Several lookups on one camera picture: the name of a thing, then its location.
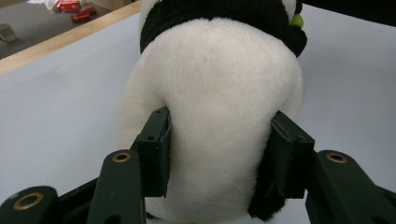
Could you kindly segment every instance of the brass ring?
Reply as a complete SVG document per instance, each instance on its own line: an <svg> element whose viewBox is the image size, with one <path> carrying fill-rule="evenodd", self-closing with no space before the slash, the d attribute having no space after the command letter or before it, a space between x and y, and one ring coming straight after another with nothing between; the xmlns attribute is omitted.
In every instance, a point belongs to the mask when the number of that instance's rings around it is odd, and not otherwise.
<svg viewBox="0 0 396 224"><path fill-rule="evenodd" d="M126 152L121 152L113 157L114 162L125 162L131 159L131 154Z"/></svg>
<svg viewBox="0 0 396 224"><path fill-rule="evenodd" d="M30 194L26 194L25 196L19 198L14 203L15 210L26 210L35 206L36 204L40 203L43 200L44 194L40 192L34 192Z"/></svg>
<svg viewBox="0 0 396 224"><path fill-rule="evenodd" d="M347 157L338 153L328 153L326 154L327 159L337 163L347 163Z"/></svg>

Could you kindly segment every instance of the gray floor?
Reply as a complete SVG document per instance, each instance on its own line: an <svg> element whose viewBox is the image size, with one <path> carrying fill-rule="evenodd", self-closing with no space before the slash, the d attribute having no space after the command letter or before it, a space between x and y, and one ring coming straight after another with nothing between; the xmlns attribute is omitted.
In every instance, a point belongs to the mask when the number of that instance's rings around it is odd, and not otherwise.
<svg viewBox="0 0 396 224"><path fill-rule="evenodd" d="M92 20L110 12L101 7L96 7L96 10L98 13L92 15ZM0 23L8 23L18 40L12 43L0 41L0 58L28 49L85 23L73 23L70 19L71 15L71 13L54 13L52 10L47 10L44 4L27 2L1 7Z"/></svg>

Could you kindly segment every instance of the white plush body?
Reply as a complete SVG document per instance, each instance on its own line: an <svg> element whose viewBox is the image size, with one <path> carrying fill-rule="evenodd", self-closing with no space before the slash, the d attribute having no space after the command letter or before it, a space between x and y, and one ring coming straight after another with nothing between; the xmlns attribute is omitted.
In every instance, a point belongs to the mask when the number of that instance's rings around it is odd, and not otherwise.
<svg viewBox="0 0 396 224"><path fill-rule="evenodd" d="M153 110L171 113L167 197L147 198L147 211L174 223L245 216L270 120L277 110L296 117L302 85L294 54L242 22L195 20L157 36L126 84L119 120L118 148L129 148Z"/></svg>

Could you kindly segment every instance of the stuffed animal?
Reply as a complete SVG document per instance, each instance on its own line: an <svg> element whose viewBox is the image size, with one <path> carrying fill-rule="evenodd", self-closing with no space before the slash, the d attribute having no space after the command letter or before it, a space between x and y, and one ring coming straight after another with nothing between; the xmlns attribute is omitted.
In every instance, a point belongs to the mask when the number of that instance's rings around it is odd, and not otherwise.
<svg viewBox="0 0 396 224"><path fill-rule="evenodd" d="M120 104L118 148L150 113L172 119L166 198L147 211L171 223L267 220L284 205L262 166L270 120L295 119L303 97L296 0L143 0L142 55Z"/></svg>

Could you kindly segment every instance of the wooden edge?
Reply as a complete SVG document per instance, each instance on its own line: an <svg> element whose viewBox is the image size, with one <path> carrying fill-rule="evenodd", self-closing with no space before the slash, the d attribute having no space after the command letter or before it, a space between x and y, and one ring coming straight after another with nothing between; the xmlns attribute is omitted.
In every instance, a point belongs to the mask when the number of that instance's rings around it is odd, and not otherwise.
<svg viewBox="0 0 396 224"><path fill-rule="evenodd" d="M40 59L53 51L70 45L88 35L94 34L118 21L122 21L140 11L140 1L126 7L110 12L94 21L87 22L79 27L57 35L49 40L41 42L29 49L22 50L0 60L0 76L5 75L17 68Z"/></svg>

